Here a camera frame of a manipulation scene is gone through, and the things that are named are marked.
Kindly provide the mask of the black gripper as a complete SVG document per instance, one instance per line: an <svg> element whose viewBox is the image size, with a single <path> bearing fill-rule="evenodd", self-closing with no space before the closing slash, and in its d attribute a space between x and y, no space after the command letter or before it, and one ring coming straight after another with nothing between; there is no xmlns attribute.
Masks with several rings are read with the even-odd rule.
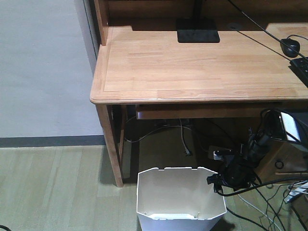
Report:
<svg viewBox="0 0 308 231"><path fill-rule="evenodd" d="M253 169L246 166L228 166L219 173L206 178L207 184L214 184L214 192L222 190L223 186L234 191L248 189L257 179Z"/></svg>

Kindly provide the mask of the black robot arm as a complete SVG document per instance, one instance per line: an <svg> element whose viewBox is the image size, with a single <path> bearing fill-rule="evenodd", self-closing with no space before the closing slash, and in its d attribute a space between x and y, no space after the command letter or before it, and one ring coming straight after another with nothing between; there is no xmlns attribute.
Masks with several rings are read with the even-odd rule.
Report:
<svg viewBox="0 0 308 231"><path fill-rule="evenodd" d="M214 150L213 158L223 162L217 174L207 177L214 185L214 192L222 195L224 186L235 194L253 189L254 169L270 151L273 141L286 142L302 152L308 151L307 109L269 108L260 113L257 132L251 133L246 144L235 149Z"/></svg>

